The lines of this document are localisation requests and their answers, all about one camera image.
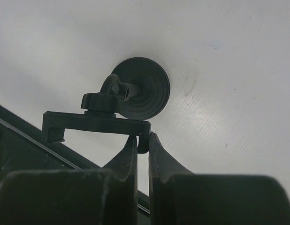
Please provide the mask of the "black phone stand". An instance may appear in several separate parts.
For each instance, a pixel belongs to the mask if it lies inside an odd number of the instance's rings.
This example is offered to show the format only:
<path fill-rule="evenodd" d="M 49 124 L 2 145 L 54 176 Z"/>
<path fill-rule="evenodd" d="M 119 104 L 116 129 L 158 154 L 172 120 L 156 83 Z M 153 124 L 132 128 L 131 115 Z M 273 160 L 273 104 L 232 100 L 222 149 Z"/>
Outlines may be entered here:
<path fill-rule="evenodd" d="M 83 95 L 83 114 L 50 112 L 43 115 L 42 138 L 64 141 L 66 129 L 139 137 L 139 154 L 149 151 L 151 124 L 170 96 L 170 81 L 157 62 L 133 57 L 122 61 L 105 79 L 98 93 Z"/>

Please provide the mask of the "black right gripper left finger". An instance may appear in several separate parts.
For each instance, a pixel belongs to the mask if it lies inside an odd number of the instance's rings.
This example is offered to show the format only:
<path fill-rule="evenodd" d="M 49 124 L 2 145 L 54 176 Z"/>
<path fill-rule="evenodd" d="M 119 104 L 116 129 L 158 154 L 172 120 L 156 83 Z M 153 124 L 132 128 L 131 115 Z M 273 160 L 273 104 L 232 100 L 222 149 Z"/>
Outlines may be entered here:
<path fill-rule="evenodd" d="M 137 224 L 137 139 L 104 167 L 22 170 L 0 183 L 0 225 Z"/>

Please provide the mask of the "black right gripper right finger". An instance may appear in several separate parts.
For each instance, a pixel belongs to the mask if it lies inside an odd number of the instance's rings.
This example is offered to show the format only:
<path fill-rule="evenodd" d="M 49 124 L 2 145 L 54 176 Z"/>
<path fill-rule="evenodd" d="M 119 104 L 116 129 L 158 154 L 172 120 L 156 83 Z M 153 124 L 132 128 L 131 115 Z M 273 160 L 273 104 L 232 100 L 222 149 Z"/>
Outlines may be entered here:
<path fill-rule="evenodd" d="M 149 137 L 153 225 L 290 225 L 290 202 L 269 176 L 195 174 Z"/>

